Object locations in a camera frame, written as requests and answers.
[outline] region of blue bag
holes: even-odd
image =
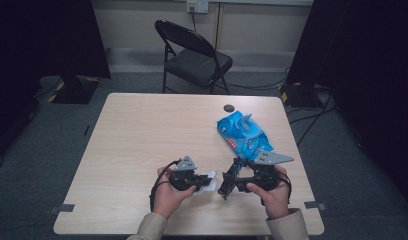
[[[217,122],[217,131],[241,159],[254,161],[261,150],[273,150],[266,134],[251,119],[251,113],[243,115],[236,111],[222,118]]]

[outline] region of wooden table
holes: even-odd
[[[293,184],[290,207],[303,210],[309,234],[324,226],[280,99],[275,97],[113,93],[107,98],[64,204],[57,234],[135,234],[150,211],[157,168],[188,155],[197,174],[217,171],[217,188],[235,157],[216,123],[226,104],[252,113],[275,152],[294,157],[282,164]],[[243,169],[246,175],[251,170]],[[217,191],[185,200],[165,235],[270,235],[258,196],[235,189],[225,201]]]

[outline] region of wire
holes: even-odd
[[[313,86],[317,84],[320,76],[322,75],[323,66],[325,66],[326,61],[328,60],[328,56],[329,56],[329,54],[331,54],[331,49],[333,47],[334,40],[337,38],[337,34],[338,34],[339,29],[340,29],[340,26],[344,22],[343,19],[346,16],[346,14],[349,14],[348,13],[348,8],[350,7],[350,4],[351,4],[351,1],[348,1],[347,6],[345,7],[344,11],[341,14],[341,17],[340,17],[340,19],[338,21],[338,24],[336,25],[334,33],[333,33],[332,37],[330,38],[331,41],[329,42],[328,48],[325,51],[325,54],[323,55],[322,63],[320,64],[320,67],[316,72],[316,78],[313,81]]]
[[[288,186],[288,203],[289,203],[289,199],[291,198],[291,193],[292,193],[292,183],[291,183],[291,179],[289,179],[289,177],[284,174],[279,172],[280,175],[284,176],[286,179],[279,177],[278,179],[284,183],[286,183],[286,185]]]
[[[158,186],[160,186],[160,185],[163,184],[163,183],[169,183],[169,182],[170,182],[170,181],[163,181],[163,182],[159,183]]]
[[[286,115],[288,116],[289,114],[293,112],[298,112],[298,111],[319,111],[318,108],[299,108],[299,109],[293,109],[291,111],[286,112]]]
[[[195,28],[195,8],[194,7],[189,7],[189,10],[191,11],[192,22],[194,23],[194,31],[196,32],[197,29]]]
[[[160,175],[158,175],[157,180],[154,183],[154,186],[151,189],[151,194],[150,194],[150,208],[151,208],[151,212],[154,210],[154,199],[155,199],[155,192],[157,191],[157,188],[160,186],[161,183],[165,183],[165,182],[161,182],[160,180],[163,177],[163,175],[167,172],[167,169],[169,169],[170,166],[174,165],[174,164],[178,164],[181,160],[177,160],[177,161],[173,161],[171,163],[169,163],[169,165],[167,165],[163,171],[160,173]]]
[[[315,118],[313,119],[313,121],[310,123],[310,125],[308,126],[308,128],[306,129],[306,131],[303,133],[303,135],[301,136],[301,138],[298,140],[298,142],[297,142],[297,147],[300,146],[300,144],[301,144],[301,142],[303,141],[304,137],[305,137],[305,136],[307,135],[307,133],[310,131],[311,127],[314,125],[314,123],[317,121],[317,119],[319,119],[319,117],[322,116],[322,114],[328,112],[328,111],[325,111],[325,110],[326,110],[326,108],[328,107],[328,104],[329,104],[329,101],[331,100],[331,97],[332,97],[332,92],[329,94],[329,98],[328,98],[328,100],[326,100],[325,106],[323,107],[323,109],[322,109],[318,114],[313,115],[313,116],[309,116],[309,117],[305,117],[305,118],[302,118],[302,119],[299,119],[299,120],[303,120],[303,119],[315,117]],[[291,124],[291,123],[293,123],[293,122],[297,122],[297,121],[299,121],[299,120],[297,119],[297,120],[291,121],[291,122],[289,122],[289,124]]]
[[[58,78],[58,80],[57,80],[57,82],[54,84],[54,86],[52,86],[50,89],[46,90],[45,92],[40,93],[40,94],[34,96],[34,98],[38,98],[38,97],[41,97],[41,96],[43,96],[43,95],[49,93],[52,89],[54,89],[54,88],[58,85],[58,83],[59,83],[60,81],[61,81],[61,76]]]
[[[217,9],[217,20],[216,20],[216,38],[215,38],[215,41],[214,41],[214,50],[216,50],[217,51],[217,47],[218,47],[218,40],[219,40],[219,25],[220,25],[220,15],[221,15],[221,12],[220,12],[220,5],[221,5],[221,3],[219,2],[218,3],[218,5],[217,5],[217,7],[216,7],[216,9]]]
[[[239,87],[239,88],[244,88],[244,89],[249,89],[249,90],[273,90],[273,89],[278,89],[279,85],[285,81],[286,78],[277,81],[275,83],[267,84],[267,85],[261,85],[261,86],[246,86],[246,85],[238,85],[238,84],[227,84],[232,87]]]

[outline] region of gray carpet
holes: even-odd
[[[233,72],[226,79],[229,84],[260,86],[284,77],[283,73]],[[53,232],[56,215],[48,211],[64,201],[106,96],[112,92],[160,92],[161,79],[162,73],[115,73],[112,80],[99,84],[89,105],[50,104],[47,99],[52,92],[39,97],[35,117],[2,156],[0,240],[126,238],[58,236]],[[43,78],[40,93],[57,80]],[[182,93],[208,93],[174,78],[170,85]],[[230,90],[234,95],[279,96],[274,89],[231,86]],[[224,94],[221,89],[215,93]],[[320,92],[322,100],[327,96],[327,91]],[[285,110],[290,120],[316,113]],[[291,124],[297,141],[311,121]],[[382,169],[359,149],[353,128],[337,110],[317,120],[299,150],[316,200],[328,207],[321,212],[325,233],[311,239],[408,239],[408,206]]]

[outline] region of chair seat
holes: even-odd
[[[220,52],[216,52],[216,55],[224,74],[232,67],[232,58]],[[216,69],[214,60],[188,49],[171,58],[165,64],[165,68],[171,74],[204,88],[211,87],[212,82],[217,80],[214,77]]]

